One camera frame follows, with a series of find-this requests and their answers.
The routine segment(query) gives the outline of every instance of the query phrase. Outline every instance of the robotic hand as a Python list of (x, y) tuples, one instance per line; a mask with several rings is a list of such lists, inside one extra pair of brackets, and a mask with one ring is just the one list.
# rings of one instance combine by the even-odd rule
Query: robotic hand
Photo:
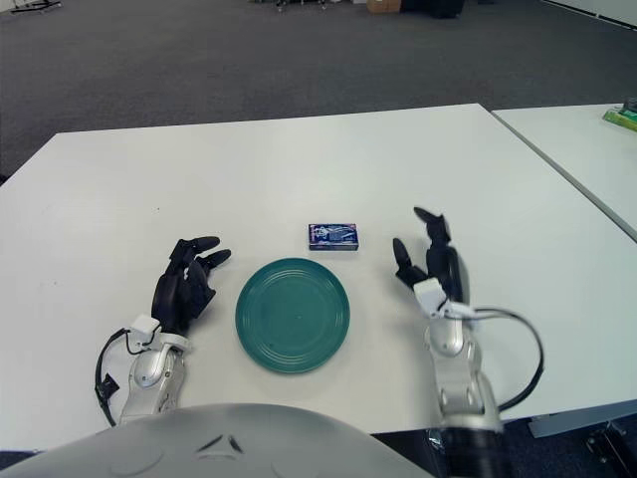
[[(159, 278), (152, 300), (151, 315), (139, 316), (130, 329), (114, 333), (100, 353), (96, 367), (96, 395), (111, 426), (115, 421), (108, 400), (119, 389), (107, 373), (102, 380), (102, 360), (109, 345), (125, 336), (126, 349), (136, 356), (128, 376), (128, 400), (120, 423), (176, 407), (177, 394), (183, 382), (183, 355), (190, 350), (185, 338), (190, 323), (197, 319), (215, 296), (208, 286), (212, 269), (230, 257), (230, 250), (198, 257), (219, 245), (218, 237), (180, 239), (170, 254), (166, 272)], [(135, 344), (135, 351), (130, 348)]]
[[(532, 325), (501, 309), (472, 309), (462, 304), (456, 250), (444, 216), (414, 208), (427, 224), (432, 244), (427, 250), (428, 273), (411, 263), (400, 239), (393, 240), (396, 277), (410, 287), (429, 319), (425, 341), (434, 364), (438, 404), (443, 417), (442, 442), (451, 476), (508, 477), (511, 464), (504, 444), (500, 411), (524, 400), (543, 372), (543, 349)], [(496, 405), (487, 377), (481, 371), (481, 350), (471, 323), (495, 317), (518, 320), (530, 328), (539, 347), (539, 365), (529, 385), (511, 400)]]

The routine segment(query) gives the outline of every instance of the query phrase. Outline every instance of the white table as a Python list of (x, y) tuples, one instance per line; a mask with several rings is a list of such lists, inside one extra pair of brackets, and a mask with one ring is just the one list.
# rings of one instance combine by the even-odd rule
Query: white table
[(637, 133), (602, 118), (612, 106), (494, 114), (637, 241)]
[[(193, 327), (180, 404), (284, 403), (367, 432), (435, 426), (424, 321), (394, 278), (391, 239), (423, 262), (415, 204), (442, 211), (475, 305), (537, 325), (546, 373), (507, 418), (637, 396), (637, 249), (608, 218), (478, 105), (56, 135), (0, 188), (0, 449), (46, 448), (106, 427), (93, 393), (106, 338), (149, 312), (177, 239), (218, 233), (233, 257)], [(357, 252), (310, 252), (310, 222), (356, 222)], [(305, 374), (252, 362), (238, 295), (261, 266), (307, 257), (344, 285), (350, 329)], [(499, 399), (537, 354), (516, 324), (481, 325)], [(105, 366), (126, 397), (131, 358)]]

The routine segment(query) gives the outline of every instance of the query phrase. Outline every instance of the gray carpet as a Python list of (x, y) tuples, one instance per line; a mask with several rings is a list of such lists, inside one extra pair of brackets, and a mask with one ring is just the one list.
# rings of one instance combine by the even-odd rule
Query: gray carpet
[(635, 95), (637, 33), (539, 3), (461, 18), (246, 0), (64, 0), (0, 15), (0, 173), (59, 131)]

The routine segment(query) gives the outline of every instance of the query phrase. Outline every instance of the black cable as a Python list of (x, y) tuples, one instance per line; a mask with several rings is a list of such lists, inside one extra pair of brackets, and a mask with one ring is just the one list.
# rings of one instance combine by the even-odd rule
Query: black cable
[[(152, 336), (150, 337), (150, 341), (142, 344), (143, 346), (147, 346), (153, 341), (153, 339), (155, 338), (155, 332), (157, 331), (157, 329), (159, 329), (159, 326), (155, 327), (155, 329), (152, 331)], [(108, 423), (110, 424), (110, 426), (115, 426), (115, 420), (112, 418), (112, 415), (110, 414), (110, 407), (108, 406), (108, 399), (110, 398), (110, 395), (113, 393), (113, 390), (111, 390), (108, 393), (106, 389), (103, 387), (102, 361), (104, 360), (104, 354), (106, 353), (106, 350), (108, 349), (108, 347), (110, 347), (110, 344), (115, 342), (121, 336), (126, 337), (126, 350), (128, 351), (129, 354), (131, 354), (132, 356), (138, 356), (139, 354), (145, 352), (145, 349), (140, 349), (137, 352), (133, 352), (130, 349), (130, 343), (128, 342), (129, 332), (130, 332), (129, 329), (119, 329), (112, 336), (110, 336), (108, 340), (106, 341), (104, 347), (102, 348), (102, 351), (100, 352), (100, 355), (98, 356), (98, 363), (96, 364), (96, 387), (95, 387), (96, 396), (98, 397), (98, 403), (100, 404), (100, 408), (104, 412), (104, 415), (106, 416), (106, 420), (108, 420)]]
[(129, 332), (130, 332), (130, 331), (126, 331), (126, 332), (125, 332), (125, 333), (126, 333), (126, 350), (128, 351), (128, 353), (129, 353), (129, 354), (131, 354), (132, 356), (138, 356), (138, 355), (139, 355), (139, 354), (141, 354), (142, 352), (146, 352), (146, 350), (145, 350), (145, 349), (139, 349), (137, 352), (133, 352), (133, 351), (130, 349), (130, 344), (128, 343), (128, 333), (129, 333)]
[(157, 329), (159, 329), (160, 327), (161, 327), (161, 324), (157, 324), (157, 326), (152, 330), (152, 336), (150, 336), (150, 340), (148, 342), (141, 343), (144, 347), (152, 344), (152, 341), (155, 340), (155, 332), (157, 332)]
[(541, 338), (539, 337), (539, 334), (537, 333), (537, 330), (535, 329), (535, 327), (531, 324), (531, 322), (529, 322), (524, 317), (514, 312), (507, 311), (505, 309), (498, 309), (494, 307), (482, 307), (479, 309), (475, 309), (475, 311), (477, 313), (487, 313), (490, 315), (475, 317), (475, 318), (467, 317), (467, 318), (461, 318), (461, 319), (456, 319), (456, 318), (447, 318), (447, 319), (469, 321), (469, 322), (484, 321), (487, 319), (514, 319), (516, 321), (521, 322), (525, 326), (527, 326), (527, 328), (533, 334), (533, 337), (535, 338), (535, 342), (537, 343), (537, 348), (539, 350), (539, 361), (537, 363), (537, 368), (535, 369), (535, 373), (533, 374), (533, 377), (531, 378), (527, 386), (525, 386), (525, 388), (520, 393), (515, 395), (513, 398), (510, 398), (509, 400), (505, 401), (504, 403), (498, 405), (498, 410), (502, 412), (524, 401), (529, 395), (532, 394), (532, 392), (537, 387), (537, 384), (539, 383), (539, 378), (544, 372), (544, 346), (541, 342)]
[(115, 342), (124, 334), (126, 334), (126, 338), (128, 338), (127, 332), (128, 331), (126, 329), (119, 329), (112, 336), (110, 336), (110, 338), (106, 341), (104, 347), (102, 348), (102, 351), (100, 352), (100, 356), (98, 357), (98, 363), (96, 364), (96, 387), (95, 387), (96, 396), (98, 397), (98, 403), (100, 404), (100, 407), (102, 408), (102, 411), (104, 412), (104, 415), (106, 416), (106, 420), (108, 420), (108, 423), (110, 424), (110, 426), (115, 426), (115, 420), (112, 419), (112, 415), (110, 414), (110, 408), (108, 407), (108, 398), (106, 398), (101, 392), (102, 360), (104, 359), (104, 354), (106, 353), (106, 349), (110, 347), (110, 344)]

